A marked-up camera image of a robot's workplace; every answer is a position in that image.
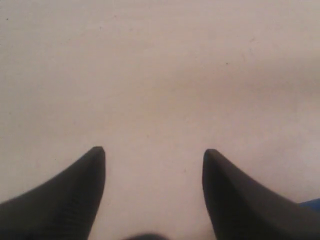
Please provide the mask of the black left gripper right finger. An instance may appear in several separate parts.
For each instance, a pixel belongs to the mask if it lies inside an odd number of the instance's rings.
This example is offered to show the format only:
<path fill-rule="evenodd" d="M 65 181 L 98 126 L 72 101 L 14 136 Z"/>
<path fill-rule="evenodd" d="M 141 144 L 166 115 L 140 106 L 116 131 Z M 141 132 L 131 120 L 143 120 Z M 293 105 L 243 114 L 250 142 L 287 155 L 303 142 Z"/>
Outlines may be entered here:
<path fill-rule="evenodd" d="M 205 206 L 218 240 L 318 240 L 320 211 L 263 186 L 216 149 L 203 156 Z"/>

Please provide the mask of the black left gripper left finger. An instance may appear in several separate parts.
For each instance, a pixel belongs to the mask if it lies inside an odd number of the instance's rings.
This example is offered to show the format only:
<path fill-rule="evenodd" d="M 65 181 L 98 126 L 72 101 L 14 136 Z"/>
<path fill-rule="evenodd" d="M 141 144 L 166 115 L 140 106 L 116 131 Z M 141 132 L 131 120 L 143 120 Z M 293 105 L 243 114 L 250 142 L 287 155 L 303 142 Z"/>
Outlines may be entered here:
<path fill-rule="evenodd" d="M 2 240 L 86 240 L 106 181 L 106 155 L 95 146 L 45 183 L 0 204 Z"/>

